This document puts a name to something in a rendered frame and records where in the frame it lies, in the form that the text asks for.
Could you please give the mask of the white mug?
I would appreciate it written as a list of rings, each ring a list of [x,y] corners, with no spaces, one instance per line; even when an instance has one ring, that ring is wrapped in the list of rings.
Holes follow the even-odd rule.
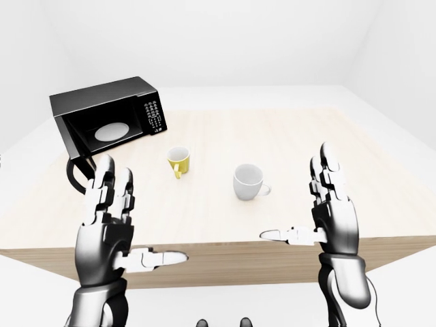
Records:
[[[233,188],[239,200],[252,200],[256,196],[267,196],[271,186],[264,184],[264,175],[259,167],[251,163],[239,165],[234,172]]]

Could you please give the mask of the yellow mug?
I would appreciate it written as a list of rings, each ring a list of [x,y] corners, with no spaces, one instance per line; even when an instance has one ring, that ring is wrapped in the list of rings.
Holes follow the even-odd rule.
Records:
[[[183,146],[176,146],[167,152],[167,160],[170,163],[176,178],[180,178],[189,170],[190,152]]]

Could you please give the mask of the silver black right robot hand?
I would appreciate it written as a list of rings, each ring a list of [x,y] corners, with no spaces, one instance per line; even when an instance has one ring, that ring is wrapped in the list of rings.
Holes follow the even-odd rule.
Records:
[[[289,245],[313,246],[320,243],[326,253],[357,255],[359,229],[356,210],[346,194],[345,176],[329,143],[310,161],[309,189],[315,200],[311,209],[313,229],[293,226],[289,230],[267,230],[260,238]]]

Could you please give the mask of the white round microwave turntable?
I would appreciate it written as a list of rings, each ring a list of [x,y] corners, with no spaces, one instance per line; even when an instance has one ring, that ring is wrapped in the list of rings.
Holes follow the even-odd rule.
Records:
[[[125,123],[109,123],[95,132],[95,139],[100,142],[112,142],[124,137],[128,132],[129,126]]]

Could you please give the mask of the black microwave oven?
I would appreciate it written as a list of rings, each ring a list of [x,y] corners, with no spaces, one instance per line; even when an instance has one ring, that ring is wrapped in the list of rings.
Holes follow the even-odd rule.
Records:
[[[157,89],[139,76],[51,95],[49,100],[53,117],[64,116],[91,155],[168,129]],[[124,137],[95,139],[100,127],[117,122],[129,126]]]

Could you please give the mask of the black microwave door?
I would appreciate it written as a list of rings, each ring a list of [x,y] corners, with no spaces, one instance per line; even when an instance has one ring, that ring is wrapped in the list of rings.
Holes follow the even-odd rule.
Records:
[[[67,179],[75,190],[85,194],[86,187],[82,186],[74,177],[74,167],[77,167],[87,180],[95,178],[96,164],[91,152],[64,116],[55,116],[54,120],[69,155],[66,166]]]

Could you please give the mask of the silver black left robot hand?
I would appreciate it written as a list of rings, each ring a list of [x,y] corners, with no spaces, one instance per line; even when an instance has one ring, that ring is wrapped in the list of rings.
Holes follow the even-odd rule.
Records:
[[[123,273],[151,272],[189,259],[181,251],[132,249],[134,225],[130,212],[134,205],[132,171],[124,168],[117,178],[113,158],[103,155],[95,178],[89,180],[86,188],[84,221],[76,239],[75,263],[82,286],[106,285],[120,279]]]

